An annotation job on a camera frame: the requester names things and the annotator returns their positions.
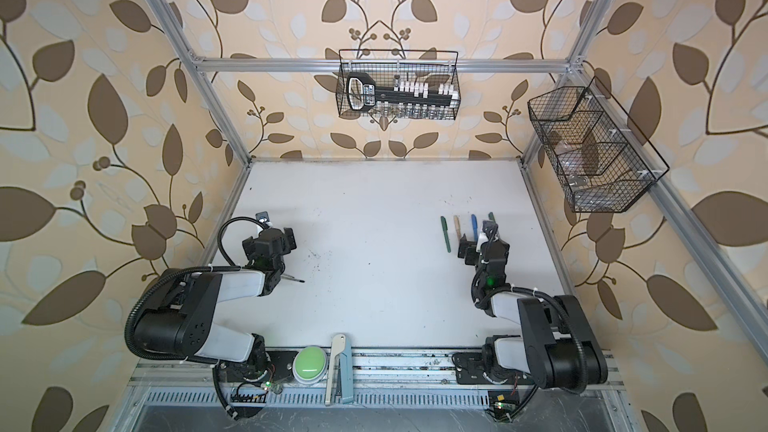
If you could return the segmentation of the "black socket holder tool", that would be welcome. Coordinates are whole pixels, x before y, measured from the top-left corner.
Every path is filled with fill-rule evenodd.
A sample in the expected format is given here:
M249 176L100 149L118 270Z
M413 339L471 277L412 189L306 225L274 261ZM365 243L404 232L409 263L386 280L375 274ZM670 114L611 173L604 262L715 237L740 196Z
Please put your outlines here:
M339 77L336 99L341 112L379 112L397 115L456 114L461 92L453 77L428 74L416 80L408 74L354 71Z

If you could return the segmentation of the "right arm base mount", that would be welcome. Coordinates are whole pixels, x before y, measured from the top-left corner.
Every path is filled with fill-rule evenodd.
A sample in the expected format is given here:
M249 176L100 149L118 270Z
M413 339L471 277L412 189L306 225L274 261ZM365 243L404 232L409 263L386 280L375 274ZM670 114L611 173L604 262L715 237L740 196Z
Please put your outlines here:
M451 355L454 366L455 381L462 386L533 386L534 381L527 373L517 370L503 369L498 372L487 372L483 356L479 349L458 351Z

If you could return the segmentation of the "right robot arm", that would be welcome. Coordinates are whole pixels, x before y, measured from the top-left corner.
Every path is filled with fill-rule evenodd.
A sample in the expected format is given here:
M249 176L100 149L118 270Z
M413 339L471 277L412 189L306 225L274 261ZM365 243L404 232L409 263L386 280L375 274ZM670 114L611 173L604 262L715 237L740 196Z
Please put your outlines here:
M475 241L459 238L457 256L474 268L470 283L474 307L519 328L517 335L485 339L480 376L504 384L524 375L540 389L573 394L606 383L607 362L578 299L509 283L509 253L510 245L500 238L494 221L483 223Z

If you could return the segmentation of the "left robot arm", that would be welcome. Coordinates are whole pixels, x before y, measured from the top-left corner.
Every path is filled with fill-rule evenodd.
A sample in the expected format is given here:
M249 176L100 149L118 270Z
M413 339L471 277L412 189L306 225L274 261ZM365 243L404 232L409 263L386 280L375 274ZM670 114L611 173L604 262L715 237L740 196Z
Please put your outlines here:
M235 263L223 244L228 227L238 222L258 227L257 235L242 240L243 265ZM135 356L268 369L261 335L217 325L214 316L219 304L268 296L288 277L285 257L297 249L294 231L272 226L267 213L233 217L219 228L216 243L223 265L169 268L137 300L124 328L125 344Z

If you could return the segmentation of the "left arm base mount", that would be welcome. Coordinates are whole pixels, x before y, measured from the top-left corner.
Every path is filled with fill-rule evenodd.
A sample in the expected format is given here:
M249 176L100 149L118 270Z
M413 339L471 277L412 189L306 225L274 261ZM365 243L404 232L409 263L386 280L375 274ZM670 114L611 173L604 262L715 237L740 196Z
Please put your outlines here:
M294 349L268 349L264 370L257 370L248 363L223 362L215 366L214 371L225 383L289 383L294 380L293 361L297 355L298 351Z

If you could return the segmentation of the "blue pen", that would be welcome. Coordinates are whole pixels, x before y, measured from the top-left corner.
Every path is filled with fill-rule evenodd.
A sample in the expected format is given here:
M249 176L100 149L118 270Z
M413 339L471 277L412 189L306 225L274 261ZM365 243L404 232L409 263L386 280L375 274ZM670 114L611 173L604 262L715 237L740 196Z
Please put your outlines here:
M471 214L470 218L471 218L472 233L473 233L473 240L472 240L472 242L474 242L477 245L477 243L479 241L479 232L480 232L479 231L479 223L478 223L478 220L477 220L477 216L475 214Z

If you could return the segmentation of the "beige blue handled tool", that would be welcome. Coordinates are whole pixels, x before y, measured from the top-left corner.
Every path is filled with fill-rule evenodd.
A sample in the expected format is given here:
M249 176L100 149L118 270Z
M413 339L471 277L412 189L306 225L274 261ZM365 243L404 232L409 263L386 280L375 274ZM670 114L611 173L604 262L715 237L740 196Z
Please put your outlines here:
M336 393L342 404L354 402L352 347L344 333L336 334L331 341L324 395L326 407L334 403Z

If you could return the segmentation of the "aluminium front rail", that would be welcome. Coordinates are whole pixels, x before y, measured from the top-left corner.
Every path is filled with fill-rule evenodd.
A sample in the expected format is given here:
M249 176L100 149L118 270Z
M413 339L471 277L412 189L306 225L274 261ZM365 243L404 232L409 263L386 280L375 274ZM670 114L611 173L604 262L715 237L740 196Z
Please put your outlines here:
M352 366L354 385L393 388L456 388L455 349L354 347ZM194 385L211 383L211 367L182 361L141 359L130 382L159 385Z

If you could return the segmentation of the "green push button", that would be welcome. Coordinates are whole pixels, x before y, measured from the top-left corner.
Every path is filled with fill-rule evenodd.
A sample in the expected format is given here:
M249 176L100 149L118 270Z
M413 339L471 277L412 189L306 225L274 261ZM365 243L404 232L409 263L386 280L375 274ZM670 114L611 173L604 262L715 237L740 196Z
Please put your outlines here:
M301 349L292 363L293 377L302 385L313 385L321 381L325 377L327 368L327 353L318 346Z

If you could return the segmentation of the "beige pen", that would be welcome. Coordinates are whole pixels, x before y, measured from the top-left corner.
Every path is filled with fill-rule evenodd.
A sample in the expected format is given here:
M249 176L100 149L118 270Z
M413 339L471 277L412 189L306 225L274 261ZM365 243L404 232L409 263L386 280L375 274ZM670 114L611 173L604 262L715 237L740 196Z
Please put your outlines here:
M456 233L457 243L460 243L462 238L464 237L464 234L462 233L462 230L461 230L461 222L458 215L453 216L453 224L454 224L454 229Z

